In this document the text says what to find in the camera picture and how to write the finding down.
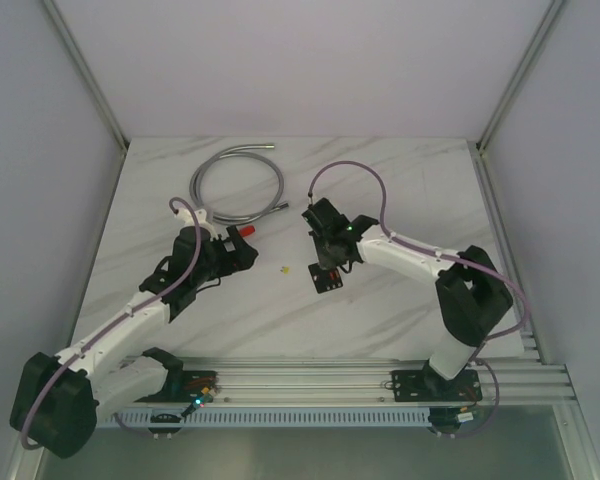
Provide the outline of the black fuse box base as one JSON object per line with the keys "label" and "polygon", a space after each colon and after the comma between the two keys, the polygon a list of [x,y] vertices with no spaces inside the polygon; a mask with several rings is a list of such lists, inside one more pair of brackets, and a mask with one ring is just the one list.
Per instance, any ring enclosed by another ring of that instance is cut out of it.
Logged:
{"label": "black fuse box base", "polygon": [[314,263],[308,266],[308,270],[318,294],[337,290],[343,286],[342,278],[337,268],[324,270],[318,263]]}

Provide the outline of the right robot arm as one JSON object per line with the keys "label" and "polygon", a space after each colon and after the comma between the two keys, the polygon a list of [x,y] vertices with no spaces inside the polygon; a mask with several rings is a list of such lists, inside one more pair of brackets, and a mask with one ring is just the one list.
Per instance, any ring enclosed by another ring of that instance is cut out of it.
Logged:
{"label": "right robot arm", "polygon": [[355,263],[392,270],[435,288],[445,332],[429,357],[424,390],[444,399],[458,375],[513,305],[485,250],[445,250],[388,231],[369,216],[349,220],[322,198],[302,213],[317,253],[317,266],[336,270]]}

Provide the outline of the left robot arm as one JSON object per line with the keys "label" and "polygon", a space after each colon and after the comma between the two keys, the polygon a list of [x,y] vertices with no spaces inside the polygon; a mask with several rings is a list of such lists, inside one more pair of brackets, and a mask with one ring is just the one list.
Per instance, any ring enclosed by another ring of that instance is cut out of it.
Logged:
{"label": "left robot arm", "polygon": [[258,251],[235,227],[213,237],[187,226],[172,252],[143,280],[112,319],[54,355],[38,352],[24,365],[10,414],[26,450],[45,448],[57,457],[75,455],[98,422],[126,405],[182,396],[184,366],[173,354],[143,346],[197,298],[204,284],[252,268]]}

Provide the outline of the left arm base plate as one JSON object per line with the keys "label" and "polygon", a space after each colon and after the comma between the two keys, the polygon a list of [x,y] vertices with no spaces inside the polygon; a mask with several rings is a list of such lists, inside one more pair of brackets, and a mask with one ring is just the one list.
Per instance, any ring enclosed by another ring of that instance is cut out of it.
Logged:
{"label": "left arm base plate", "polygon": [[217,384],[213,370],[185,370],[178,380],[167,380],[159,392],[136,400],[136,403],[185,403],[211,392]]}

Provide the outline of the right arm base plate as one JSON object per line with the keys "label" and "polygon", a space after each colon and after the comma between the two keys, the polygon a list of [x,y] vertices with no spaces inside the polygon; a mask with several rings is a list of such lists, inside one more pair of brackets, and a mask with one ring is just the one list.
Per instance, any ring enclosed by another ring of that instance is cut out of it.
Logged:
{"label": "right arm base plate", "polygon": [[394,400],[402,403],[477,403],[483,399],[478,373],[474,370],[462,370],[452,380],[426,369],[394,370],[389,385]]}

